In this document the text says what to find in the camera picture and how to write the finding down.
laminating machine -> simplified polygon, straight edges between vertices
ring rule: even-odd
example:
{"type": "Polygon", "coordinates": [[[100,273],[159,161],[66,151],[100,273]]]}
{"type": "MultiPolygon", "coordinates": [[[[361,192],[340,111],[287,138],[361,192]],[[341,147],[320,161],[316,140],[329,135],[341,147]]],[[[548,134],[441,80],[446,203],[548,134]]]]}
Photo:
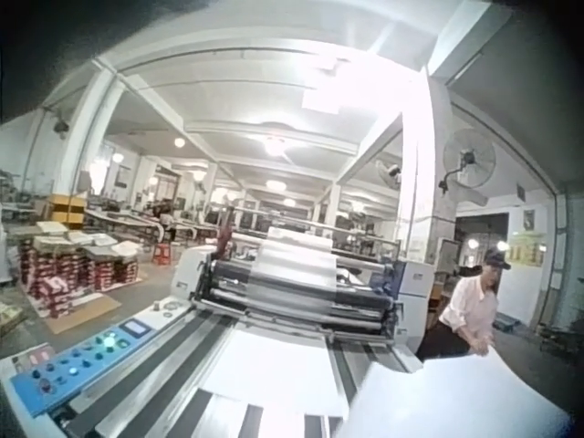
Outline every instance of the laminating machine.
{"type": "Polygon", "coordinates": [[[373,361],[421,367],[406,344],[432,266],[382,269],[374,290],[322,237],[271,229],[253,262],[223,243],[187,249],[171,295],[132,318],[0,361],[9,436],[329,437],[373,361]]]}

black cap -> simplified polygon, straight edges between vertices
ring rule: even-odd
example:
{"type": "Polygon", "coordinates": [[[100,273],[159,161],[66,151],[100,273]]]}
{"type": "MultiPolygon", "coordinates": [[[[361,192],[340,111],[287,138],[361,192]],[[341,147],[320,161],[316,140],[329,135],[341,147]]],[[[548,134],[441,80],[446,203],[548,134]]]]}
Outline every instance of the black cap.
{"type": "Polygon", "coordinates": [[[500,267],[504,270],[511,269],[511,265],[505,261],[505,252],[499,251],[496,248],[487,249],[485,252],[485,259],[483,261],[485,265],[500,267]]]}

black pants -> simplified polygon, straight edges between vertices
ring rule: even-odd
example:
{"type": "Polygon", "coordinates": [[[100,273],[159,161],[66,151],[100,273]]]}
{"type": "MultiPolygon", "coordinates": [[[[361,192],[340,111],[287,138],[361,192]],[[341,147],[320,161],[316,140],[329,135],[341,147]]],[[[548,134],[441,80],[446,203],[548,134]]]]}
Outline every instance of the black pants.
{"type": "Polygon", "coordinates": [[[176,239],[176,228],[172,227],[170,225],[163,225],[162,228],[164,229],[164,233],[166,233],[168,231],[168,234],[170,235],[170,239],[171,242],[174,242],[174,239],[176,239]]]}
{"type": "Polygon", "coordinates": [[[416,357],[421,361],[425,361],[426,359],[451,358],[464,356],[468,353],[469,349],[468,342],[454,333],[450,327],[438,321],[432,328],[426,331],[422,339],[422,344],[420,344],[416,353],[416,357]]]}

blue control panel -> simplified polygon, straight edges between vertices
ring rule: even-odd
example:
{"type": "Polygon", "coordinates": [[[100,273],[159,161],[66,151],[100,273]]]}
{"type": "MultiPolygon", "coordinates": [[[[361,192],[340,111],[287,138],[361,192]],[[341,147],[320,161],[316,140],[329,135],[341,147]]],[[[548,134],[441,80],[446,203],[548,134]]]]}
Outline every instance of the blue control panel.
{"type": "Polygon", "coordinates": [[[131,318],[64,350],[11,380],[33,417],[72,397],[136,351],[155,330],[131,318]]]}

woman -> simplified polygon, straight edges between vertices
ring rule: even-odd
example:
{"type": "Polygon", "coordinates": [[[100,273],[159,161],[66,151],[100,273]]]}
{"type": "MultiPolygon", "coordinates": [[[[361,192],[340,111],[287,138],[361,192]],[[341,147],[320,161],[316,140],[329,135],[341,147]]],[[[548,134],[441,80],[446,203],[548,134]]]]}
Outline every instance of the woman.
{"type": "Polygon", "coordinates": [[[493,322],[498,305],[495,291],[502,269],[510,268],[505,253],[496,248],[488,249],[483,272],[458,282],[438,322],[426,332],[416,354],[418,359],[463,356],[468,352],[486,355],[489,344],[493,343],[493,322]]]}
{"type": "Polygon", "coordinates": [[[160,221],[164,233],[168,231],[171,242],[176,239],[176,227],[174,226],[174,217],[172,217],[172,205],[168,201],[164,201],[158,210],[158,220],[160,221]]]}

